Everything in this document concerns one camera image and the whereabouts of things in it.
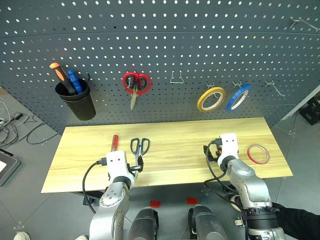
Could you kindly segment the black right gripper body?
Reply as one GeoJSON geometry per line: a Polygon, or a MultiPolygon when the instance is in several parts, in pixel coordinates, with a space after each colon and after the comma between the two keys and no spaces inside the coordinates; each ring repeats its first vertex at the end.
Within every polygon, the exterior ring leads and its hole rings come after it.
{"type": "Polygon", "coordinates": [[[212,141],[212,144],[216,146],[216,156],[219,157],[222,154],[222,139],[221,138],[216,138],[212,141]]]}

